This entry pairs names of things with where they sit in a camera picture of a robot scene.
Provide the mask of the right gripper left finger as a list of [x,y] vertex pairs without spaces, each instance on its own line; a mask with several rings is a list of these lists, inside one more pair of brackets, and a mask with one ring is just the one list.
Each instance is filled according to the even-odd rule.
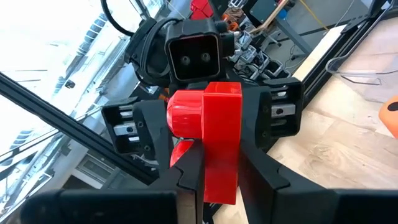
[[204,147],[194,140],[180,159],[150,184],[153,209],[146,224],[202,224]]

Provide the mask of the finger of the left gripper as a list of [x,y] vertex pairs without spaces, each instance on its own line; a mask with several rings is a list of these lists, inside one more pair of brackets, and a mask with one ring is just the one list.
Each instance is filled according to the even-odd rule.
[[132,111],[140,144],[154,150],[160,172],[169,169],[174,146],[167,125],[166,106],[164,100],[140,101],[134,105]]
[[243,90],[241,142],[264,150],[271,141],[271,91],[258,86]]

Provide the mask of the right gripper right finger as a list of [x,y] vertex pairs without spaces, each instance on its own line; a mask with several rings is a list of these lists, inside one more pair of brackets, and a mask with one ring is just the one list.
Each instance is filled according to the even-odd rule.
[[241,146],[239,186],[249,224],[358,224],[358,212],[342,192],[249,145]]

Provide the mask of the red two-stud toy brick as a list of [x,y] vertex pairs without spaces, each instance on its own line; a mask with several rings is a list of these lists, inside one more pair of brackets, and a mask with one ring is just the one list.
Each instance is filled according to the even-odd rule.
[[178,90],[167,105],[167,124],[178,138],[174,165],[199,139],[205,150],[204,201],[234,205],[238,186],[243,94],[238,82],[211,82],[204,90]]

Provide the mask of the shallow clear plastic tray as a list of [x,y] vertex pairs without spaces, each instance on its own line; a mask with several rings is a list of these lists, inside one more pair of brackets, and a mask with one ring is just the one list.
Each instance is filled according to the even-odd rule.
[[373,30],[326,70],[368,101],[384,103],[398,95],[398,31]]

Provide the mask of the red background box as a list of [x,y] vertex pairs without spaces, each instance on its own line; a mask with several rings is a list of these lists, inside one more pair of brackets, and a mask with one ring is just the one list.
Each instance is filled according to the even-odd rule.
[[213,16],[213,10],[208,0],[191,0],[190,10],[192,12],[191,19],[199,20]]

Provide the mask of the orange foam die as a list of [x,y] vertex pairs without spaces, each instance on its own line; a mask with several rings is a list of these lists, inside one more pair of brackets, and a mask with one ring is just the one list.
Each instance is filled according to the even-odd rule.
[[389,132],[398,139],[398,95],[387,100],[379,110],[379,119],[389,130]]

